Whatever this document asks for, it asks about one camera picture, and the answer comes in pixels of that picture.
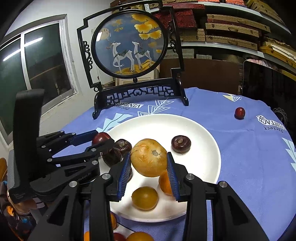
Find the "round painting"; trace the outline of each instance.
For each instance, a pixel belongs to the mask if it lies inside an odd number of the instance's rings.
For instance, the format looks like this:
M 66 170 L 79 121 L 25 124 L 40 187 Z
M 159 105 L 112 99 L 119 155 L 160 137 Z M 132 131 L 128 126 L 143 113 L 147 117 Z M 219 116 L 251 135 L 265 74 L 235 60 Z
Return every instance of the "round painting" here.
M 154 69 L 154 63 L 164 56 L 166 47 L 162 28 L 143 13 L 117 14 L 98 28 L 93 36 L 93 56 L 96 55 L 99 64 L 111 73 L 139 76 Z

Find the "silver bolt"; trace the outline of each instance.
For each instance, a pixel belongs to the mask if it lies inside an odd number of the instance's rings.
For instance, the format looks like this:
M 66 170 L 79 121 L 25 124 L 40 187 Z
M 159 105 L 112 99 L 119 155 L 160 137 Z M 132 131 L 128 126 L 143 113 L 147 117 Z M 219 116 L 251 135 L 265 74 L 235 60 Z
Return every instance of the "silver bolt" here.
M 69 186 L 72 187 L 72 188 L 73 187 L 76 187 L 77 186 L 77 182 L 76 181 L 72 181 L 72 182 L 69 183 Z
M 193 175 L 193 174 L 187 174 L 187 175 L 186 175 L 186 178 L 187 178 L 188 180 L 193 180 L 193 179 L 194 179 L 194 175 Z
M 109 173 L 105 173 L 102 175 L 102 178 L 105 180 L 108 180 L 111 177 L 111 175 Z
M 219 182 L 219 185 L 220 185 L 220 187 L 222 187 L 222 188 L 225 188 L 225 187 L 228 186 L 227 182 L 225 182 L 225 181 Z

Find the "white shelf edge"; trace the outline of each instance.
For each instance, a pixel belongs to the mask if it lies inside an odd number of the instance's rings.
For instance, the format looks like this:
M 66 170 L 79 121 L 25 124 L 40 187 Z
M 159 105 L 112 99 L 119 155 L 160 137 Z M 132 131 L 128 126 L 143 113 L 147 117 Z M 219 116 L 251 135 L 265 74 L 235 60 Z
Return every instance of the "white shelf edge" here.
M 284 26 L 283 24 L 279 23 L 278 21 L 264 15 L 261 14 L 257 11 L 254 11 L 252 9 L 246 8 L 246 7 L 241 7 L 238 5 L 233 5 L 233 4 L 228 4 L 228 3 L 217 3 L 217 2 L 190 2 L 190 3 L 194 3 L 194 4 L 203 4 L 205 6 L 214 6 L 214 7 L 225 7 L 225 8 L 230 8 L 230 9 L 235 9 L 235 10 L 239 10 L 239 11 L 243 11 L 243 12 L 247 12 L 247 13 L 251 13 L 253 15 L 259 16 L 261 18 L 264 18 L 266 20 L 268 20 L 269 22 L 272 22 L 273 24 L 278 25 L 280 28 L 282 28 L 283 30 L 287 31 L 289 34 L 291 34 L 290 30 Z M 150 10 L 150 12 L 157 12 L 159 11 L 159 8 L 152 8 Z
M 200 46 L 200 47 L 216 47 L 216 48 L 231 49 L 231 50 L 235 50 L 235 51 L 240 51 L 240 52 L 256 55 L 256 56 L 259 56 L 263 59 L 274 62 L 280 66 L 283 66 L 284 68 L 286 68 L 296 74 L 296 69 L 293 68 L 292 66 L 286 64 L 285 62 L 283 62 L 271 55 L 262 53 L 260 51 L 252 50 L 249 48 L 239 47 L 239 46 L 230 45 L 230 44 L 212 43 L 212 42 L 182 42 L 181 44 L 182 44 L 182 47 L 198 47 L 198 46 Z

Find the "window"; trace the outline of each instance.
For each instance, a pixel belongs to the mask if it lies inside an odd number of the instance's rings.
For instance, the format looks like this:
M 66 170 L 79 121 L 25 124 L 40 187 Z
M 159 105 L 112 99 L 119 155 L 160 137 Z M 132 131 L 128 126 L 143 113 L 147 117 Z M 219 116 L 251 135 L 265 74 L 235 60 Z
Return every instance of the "window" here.
M 45 89 L 42 113 L 74 94 L 65 58 L 64 20 L 23 31 L 0 46 L 0 132 L 12 141 L 15 96 Z

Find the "tablecloth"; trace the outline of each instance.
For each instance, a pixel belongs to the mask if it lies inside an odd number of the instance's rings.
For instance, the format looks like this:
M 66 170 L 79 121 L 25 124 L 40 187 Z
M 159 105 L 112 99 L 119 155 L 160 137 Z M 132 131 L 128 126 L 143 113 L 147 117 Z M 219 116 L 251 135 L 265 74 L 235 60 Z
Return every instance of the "tablecloth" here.
M 107 132 L 137 116 L 167 113 L 190 118 L 215 138 L 221 152 L 218 181 L 225 180 L 253 213 L 270 241 L 276 241 L 296 213 L 296 152 L 283 124 L 265 103 L 233 94 L 198 88 L 185 90 L 189 106 L 179 98 L 133 96 L 102 110 L 96 120 L 93 108 L 66 125 L 66 133 L 96 129 Z M 234 117 L 237 107 L 246 110 L 243 120 Z M 59 153 L 84 151 L 90 143 L 70 146 Z M 210 202 L 207 202 L 208 240 L 212 240 Z M 185 216 L 162 223 L 139 223 L 117 217 L 123 226 L 144 231 L 155 241 L 181 241 Z

